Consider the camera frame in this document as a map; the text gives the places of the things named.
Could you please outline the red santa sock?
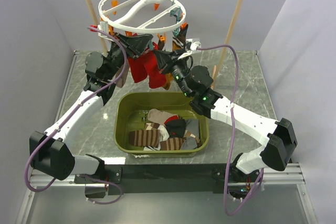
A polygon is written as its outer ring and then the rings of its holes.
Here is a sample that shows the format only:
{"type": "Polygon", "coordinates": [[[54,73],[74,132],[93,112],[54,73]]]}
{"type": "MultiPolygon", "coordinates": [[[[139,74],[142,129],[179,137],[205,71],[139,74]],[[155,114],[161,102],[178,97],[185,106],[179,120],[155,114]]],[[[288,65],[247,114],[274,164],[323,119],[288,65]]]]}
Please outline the red santa sock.
{"type": "Polygon", "coordinates": [[[153,51],[149,51],[143,56],[143,63],[149,76],[149,87],[151,89],[163,87],[166,84],[166,77],[160,73],[153,51]]]}

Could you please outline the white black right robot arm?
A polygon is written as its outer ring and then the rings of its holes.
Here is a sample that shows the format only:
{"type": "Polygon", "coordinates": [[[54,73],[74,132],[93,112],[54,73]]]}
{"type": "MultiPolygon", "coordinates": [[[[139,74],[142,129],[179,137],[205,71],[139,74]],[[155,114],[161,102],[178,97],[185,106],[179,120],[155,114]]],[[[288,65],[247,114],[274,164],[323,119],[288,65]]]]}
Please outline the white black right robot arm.
{"type": "Polygon", "coordinates": [[[249,174],[262,168],[283,172],[294,150],[297,138],[292,122],[282,118],[277,121],[256,114],[234,103],[211,89],[213,78],[205,66],[188,66],[192,60],[184,49],[173,52],[155,50],[154,55],[160,73],[170,73],[184,93],[191,97],[190,106],[199,115],[231,125],[254,138],[260,147],[239,154],[230,165],[228,175],[235,181],[243,181],[249,174]]]}

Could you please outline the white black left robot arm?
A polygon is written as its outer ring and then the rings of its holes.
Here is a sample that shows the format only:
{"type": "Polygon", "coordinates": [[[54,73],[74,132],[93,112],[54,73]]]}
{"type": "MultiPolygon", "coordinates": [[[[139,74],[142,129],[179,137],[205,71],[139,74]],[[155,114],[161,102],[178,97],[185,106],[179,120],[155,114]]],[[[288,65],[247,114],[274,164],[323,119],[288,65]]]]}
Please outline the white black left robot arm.
{"type": "Polygon", "coordinates": [[[109,38],[112,42],[107,56],[97,51],[87,55],[87,82],[78,100],[54,125],[30,136],[26,169],[31,167],[58,180],[82,174],[93,183],[106,178],[104,160],[89,154],[73,155],[68,144],[86,121],[110,100],[128,59],[136,59],[147,52],[153,36],[129,37],[116,33],[109,38]]]}

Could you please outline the white round clip hanger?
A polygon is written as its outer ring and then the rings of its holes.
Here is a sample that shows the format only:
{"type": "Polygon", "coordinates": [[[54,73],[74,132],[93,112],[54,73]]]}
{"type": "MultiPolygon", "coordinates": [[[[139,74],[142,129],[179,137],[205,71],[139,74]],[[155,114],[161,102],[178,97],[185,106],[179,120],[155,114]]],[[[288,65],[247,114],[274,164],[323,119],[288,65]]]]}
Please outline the white round clip hanger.
{"type": "Polygon", "coordinates": [[[101,0],[100,18],[113,28],[140,34],[178,34],[187,26],[179,0],[101,0]]]}

